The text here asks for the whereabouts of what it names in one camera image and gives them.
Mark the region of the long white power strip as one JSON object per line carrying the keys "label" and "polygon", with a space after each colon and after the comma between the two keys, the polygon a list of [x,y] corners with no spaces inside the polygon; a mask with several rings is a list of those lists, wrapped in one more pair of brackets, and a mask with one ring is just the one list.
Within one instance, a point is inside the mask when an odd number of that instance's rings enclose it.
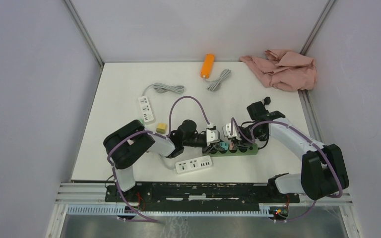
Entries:
{"label": "long white power strip", "polygon": [[175,163],[175,170],[178,174],[185,174],[204,170],[213,166],[212,158],[207,156],[201,156],[193,159],[184,160]]}

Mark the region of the pink crumpled cloth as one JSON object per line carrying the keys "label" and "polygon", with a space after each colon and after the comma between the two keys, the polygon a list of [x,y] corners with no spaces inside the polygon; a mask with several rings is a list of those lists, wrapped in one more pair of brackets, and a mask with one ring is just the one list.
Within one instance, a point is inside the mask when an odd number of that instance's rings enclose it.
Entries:
{"label": "pink crumpled cloth", "polygon": [[294,92],[315,87],[318,73],[314,58],[290,49],[266,50],[264,54],[264,58],[242,56],[239,61],[246,64],[265,88]]}

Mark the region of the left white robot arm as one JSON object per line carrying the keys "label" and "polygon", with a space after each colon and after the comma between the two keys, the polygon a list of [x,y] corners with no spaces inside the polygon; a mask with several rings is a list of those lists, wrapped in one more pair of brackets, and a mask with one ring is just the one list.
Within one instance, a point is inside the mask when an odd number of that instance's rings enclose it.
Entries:
{"label": "left white robot arm", "polygon": [[133,120],[103,140],[107,160],[112,166],[117,195],[126,202],[136,195],[136,181],[133,164],[146,152],[165,158],[181,155],[186,147],[201,148],[202,153],[210,153],[221,148],[220,134],[216,126],[210,125],[202,132],[197,131],[196,123],[187,119],[176,129],[163,136],[145,129],[139,120]]}

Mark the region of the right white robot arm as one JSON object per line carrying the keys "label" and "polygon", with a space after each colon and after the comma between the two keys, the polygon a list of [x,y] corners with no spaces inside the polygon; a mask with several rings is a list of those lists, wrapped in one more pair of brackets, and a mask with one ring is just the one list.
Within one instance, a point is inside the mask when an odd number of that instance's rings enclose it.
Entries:
{"label": "right white robot arm", "polygon": [[300,173],[276,175],[268,180],[266,194],[270,201],[280,202],[289,193],[304,194],[312,200],[343,195],[349,178],[339,146],[314,140],[280,111],[269,112],[261,101],[249,105],[247,111],[252,123],[241,127],[232,119],[226,136],[248,144],[274,138],[301,161]]}

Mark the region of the orange power strip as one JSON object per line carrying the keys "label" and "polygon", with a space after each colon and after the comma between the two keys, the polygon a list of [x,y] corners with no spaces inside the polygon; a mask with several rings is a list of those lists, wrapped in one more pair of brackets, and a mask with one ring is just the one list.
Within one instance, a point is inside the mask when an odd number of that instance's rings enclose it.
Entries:
{"label": "orange power strip", "polygon": [[203,79],[208,79],[211,75],[212,68],[215,61],[214,54],[207,54],[204,58],[204,62],[200,71],[200,77]]}

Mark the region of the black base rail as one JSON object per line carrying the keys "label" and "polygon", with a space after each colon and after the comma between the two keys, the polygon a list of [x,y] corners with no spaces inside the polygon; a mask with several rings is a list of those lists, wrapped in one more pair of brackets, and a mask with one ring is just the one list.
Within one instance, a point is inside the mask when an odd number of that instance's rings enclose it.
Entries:
{"label": "black base rail", "polygon": [[122,202],[145,212],[259,211],[260,204],[299,203],[295,194],[283,195],[263,183],[190,183],[140,181],[126,192],[106,188],[105,202]]}

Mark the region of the small white power strip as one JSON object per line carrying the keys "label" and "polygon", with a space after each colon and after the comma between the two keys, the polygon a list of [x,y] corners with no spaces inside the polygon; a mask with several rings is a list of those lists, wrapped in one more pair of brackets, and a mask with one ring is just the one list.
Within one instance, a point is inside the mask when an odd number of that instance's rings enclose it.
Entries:
{"label": "small white power strip", "polygon": [[139,109],[141,111],[143,121],[145,124],[151,124],[155,122],[154,113],[147,96],[141,96],[138,98]]}

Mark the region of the yellow plug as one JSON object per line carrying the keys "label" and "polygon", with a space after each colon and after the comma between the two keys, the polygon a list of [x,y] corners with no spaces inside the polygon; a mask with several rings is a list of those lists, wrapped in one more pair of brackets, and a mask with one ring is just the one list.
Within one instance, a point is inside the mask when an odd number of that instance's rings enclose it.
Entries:
{"label": "yellow plug", "polygon": [[158,123],[156,126],[156,132],[159,134],[166,134],[168,130],[168,125],[165,123]]}

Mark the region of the dark green power strip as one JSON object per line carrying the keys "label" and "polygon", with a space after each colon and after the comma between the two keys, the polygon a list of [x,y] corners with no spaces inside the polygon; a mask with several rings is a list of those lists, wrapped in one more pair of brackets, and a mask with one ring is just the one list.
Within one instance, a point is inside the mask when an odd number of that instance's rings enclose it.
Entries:
{"label": "dark green power strip", "polygon": [[215,154],[204,154],[203,156],[211,157],[230,157],[230,156],[247,156],[256,155],[259,151],[257,144],[252,144],[251,146],[237,146],[233,150],[224,150],[223,148]]}

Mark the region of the teal plug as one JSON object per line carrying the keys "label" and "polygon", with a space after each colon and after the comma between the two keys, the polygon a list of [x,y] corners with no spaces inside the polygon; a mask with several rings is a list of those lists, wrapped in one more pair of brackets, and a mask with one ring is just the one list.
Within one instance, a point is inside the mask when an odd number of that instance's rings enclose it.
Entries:
{"label": "teal plug", "polygon": [[222,141],[222,142],[219,142],[219,146],[220,146],[221,148],[223,148],[224,150],[228,150],[228,148],[229,148],[229,143]]}

